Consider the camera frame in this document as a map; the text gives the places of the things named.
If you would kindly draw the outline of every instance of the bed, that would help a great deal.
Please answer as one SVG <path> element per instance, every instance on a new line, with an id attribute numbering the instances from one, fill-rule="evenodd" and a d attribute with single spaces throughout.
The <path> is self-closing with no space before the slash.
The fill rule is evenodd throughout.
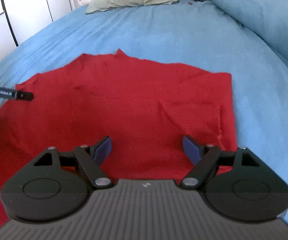
<path id="1" fill-rule="evenodd" d="M 251 15 L 228 7 L 234 2 L 180 0 L 87 15 L 86 6 L 79 7 L 5 57 L 0 62 L 0 86 L 14 87 L 82 53 L 109 54 L 117 49 L 140 59 L 231 73 L 238 145 L 250 148 L 288 184 L 288 58 L 283 53 L 287 48 L 277 46 L 278 51 L 267 29 L 260 33 L 254 25 L 256 17 L 249 22 Z M 288 212 L 285 220 L 288 223 Z"/>

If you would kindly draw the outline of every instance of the red cloth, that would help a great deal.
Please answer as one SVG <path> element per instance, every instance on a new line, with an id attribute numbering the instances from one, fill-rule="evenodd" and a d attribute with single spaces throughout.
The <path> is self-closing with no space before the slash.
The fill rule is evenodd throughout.
<path id="1" fill-rule="evenodd" d="M 192 168 L 182 151 L 186 134 L 236 150 L 228 73 L 119 50 L 82 54 L 16 88 L 33 92 L 34 100 L 9 100 L 0 109 L 0 189 L 45 148 L 70 151 L 105 135 L 113 150 L 102 169 L 113 179 L 182 179 Z M 0 226 L 6 219 L 0 203 Z"/>

